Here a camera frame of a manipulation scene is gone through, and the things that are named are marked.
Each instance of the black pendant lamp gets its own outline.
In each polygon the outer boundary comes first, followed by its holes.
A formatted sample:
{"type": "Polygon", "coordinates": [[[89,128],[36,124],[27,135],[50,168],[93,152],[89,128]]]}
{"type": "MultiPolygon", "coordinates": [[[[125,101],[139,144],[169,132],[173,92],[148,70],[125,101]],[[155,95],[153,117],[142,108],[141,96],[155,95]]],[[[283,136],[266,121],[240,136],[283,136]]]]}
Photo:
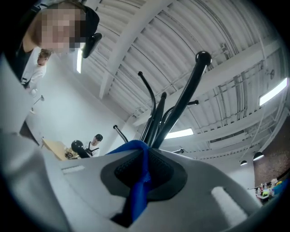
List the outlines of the black pendant lamp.
{"type": "Polygon", "coordinates": [[[264,154],[261,152],[257,152],[253,157],[253,161],[259,160],[262,157],[264,157],[264,154]]]}
{"type": "Polygon", "coordinates": [[[241,166],[242,165],[246,165],[248,162],[246,162],[245,160],[243,160],[242,162],[241,162],[241,166]]]}

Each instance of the white shirt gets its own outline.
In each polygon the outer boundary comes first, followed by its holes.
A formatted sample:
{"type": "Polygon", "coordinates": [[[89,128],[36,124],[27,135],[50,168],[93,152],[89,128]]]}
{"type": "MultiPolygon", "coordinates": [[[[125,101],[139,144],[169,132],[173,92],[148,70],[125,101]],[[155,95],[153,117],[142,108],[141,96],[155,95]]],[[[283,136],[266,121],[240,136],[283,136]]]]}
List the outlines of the white shirt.
{"type": "MultiPolygon", "coordinates": [[[[84,146],[84,149],[89,147],[89,142],[84,146]]],[[[98,146],[93,146],[92,144],[90,144],[90,150],[94,150],[96,149],[98,146]]],[[[92,152],[92,157],[98,157],[100,155],[100,149],[97,149],[95,151],[92,152]]]]}
{"type": "Polygon", "coordinates": [[[46,65],[40,66],[38,64],[35,65],[32,75],[27,81],[30,80],[29,82],[29,89],[34,89],[36,88],[37,82],[39,82],[45,75],[46,73],[46,65]]]}

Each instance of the white ceiling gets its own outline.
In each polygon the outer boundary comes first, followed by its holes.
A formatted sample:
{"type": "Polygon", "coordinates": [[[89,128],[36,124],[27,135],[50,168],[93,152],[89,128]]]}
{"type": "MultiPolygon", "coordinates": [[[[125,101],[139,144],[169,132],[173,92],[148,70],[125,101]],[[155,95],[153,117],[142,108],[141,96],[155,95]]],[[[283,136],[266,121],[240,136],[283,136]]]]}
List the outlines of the white ceiling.
{"type": "Polygon", "coordinates": [[[195,65],[195,54],[213,57],[173,131],[194,135],[165,140],[165,150],[186,150],[206,159],[258,151],[279,122],[286,94],[264,110],[259,96],[289,75],[285,49],[258,10],[245,0],[97,0],[98,32],[103,38],[83,61],[99,98],[110,96],[144,128],[151,99],[137,76],[142,71],[156,96],[167,92],[165,109],[174,106],[195,65]],[[264,115],[260,129],[256,133],[264,115]]]}

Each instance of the black curved rod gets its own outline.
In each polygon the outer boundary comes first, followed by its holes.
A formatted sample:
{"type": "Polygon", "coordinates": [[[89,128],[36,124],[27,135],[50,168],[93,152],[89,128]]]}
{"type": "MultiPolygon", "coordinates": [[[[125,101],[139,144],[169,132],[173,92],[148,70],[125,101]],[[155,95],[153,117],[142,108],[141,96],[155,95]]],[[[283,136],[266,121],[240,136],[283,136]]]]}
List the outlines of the black curved rod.
{"type": "Polygon", "coordinates": [[[120,131],[120,129],[118,128],[117,125],[114,125],[114,126],[113,126],[113,129],[117,131],[117,133],[119,134],[119,136],[121,136],[121,138],[123,139],[123,141],[124,141],[125,143],[128,142],[128,139],[127,139],[126,136],[122,133],[122,131],[120,131]]]}
{"type": "MultiPolygon", "coordinates": [[[[195,101],[190,101],[187,105],[188,106],[191,106],[191,105],[198,105],[199,104],[199,101],[198,100],[195,100],[195,101]]],[[[164,123],[166,122],[166,119],[168,118],[168,115],[172,112],[174,107],[171,107],[169,110],[167,110],[165,112],[165,114],[163,115],[162,117],[162,120],[161,120],[161,123],[160,123],[160,126],[159,126],[159,129],[158,129],[158,132],[160,131],[160,129],[164,126],[164,123]]]]}
{"type": "Polygon", "coordinates": [[[173,153],[182,154],[182,153],[184,153],[184,149],[180,148],[179,150],[173,151],[173,153]]]}
{"type": "Polygon", "coordinates": [[[154,96],[154,93],[149,85],[149,83],[146,81],[145,77],[143,76],[143,73],[142,72],[138,72],[138,76],[141,78],[141,80],[143,81],[143,83],[145,84],[146,88],[148,89],[149,91],[149,94],[150,94],[150,97],[151,97],[151,101],[152,101],[152,109],[151,109],[151,118],[148,119],[147,123],[146,123],[146,126],[142,132],[142,135],[140,137],[140,140],[141,141],[144,141],[147,133],[148,133],[148,129],[151,125],[151,121],[152,121],[152,116],[155,114],[155,111],[156,111],[156,100],[155,100],[155,96],[154,96]]]}
{"type": "Polygon", "coordinates": [[[158,133],[158,128],[160,126],[160,122],[163,115],[164,105],[165,105],[165,99],[167,97],[166,92],[163,92],[161,95],[161,99],[158,103],[158,106],[156,108],[155,114],[151,117],[151,124],[150,127],[148,127],[148,132],[146,137],[144,138],[144,142],[147,143],[149,147],[152,146],[153,142],[155,141],[155,138],[158,133]]]}
{"type": "Polygon", "coordinates": [[[190,99],[192,98],[206,67],[211,64],[212,57],[208,52],[202,51],[196,54],[195,61],[196,64],[190,75],[190,78],[187,81],[186,86],[184,87],[184,90],[180,95],[175,107],[173,108],[172,113],[169,115],[168,120],[158,133],[152,145],[152,148],[160,147],[164,138],[171,131],[172,127],[179,119],[180,115],[182,114],[187,104],[189,103],[190,99]]]}

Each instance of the man in white shirt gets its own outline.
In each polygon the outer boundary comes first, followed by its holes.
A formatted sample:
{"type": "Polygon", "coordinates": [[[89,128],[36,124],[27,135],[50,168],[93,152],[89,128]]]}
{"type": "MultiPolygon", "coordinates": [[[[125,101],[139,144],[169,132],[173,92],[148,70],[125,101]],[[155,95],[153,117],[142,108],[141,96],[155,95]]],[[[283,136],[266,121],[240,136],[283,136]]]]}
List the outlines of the man in white shirt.
{"type": "Polygon", "coordinates": [[[98,144],[103,140],[103,136],[97,134],[91,142],[84,146],[85,151],[91,157],[98,157],[100,155],[100,149],[97,147],[98,144]]]}
{"type": "Polygon", "coordinates": [[[46,63],[50,56],[50,50],[41,49],[37,59],[37,64],[33,67],[32,75],[26,75],[22,78],[22,84],[27,90],[31,91],[32,89],[35,89],[37,83],[44,77],[46,73],[46,63]]]}

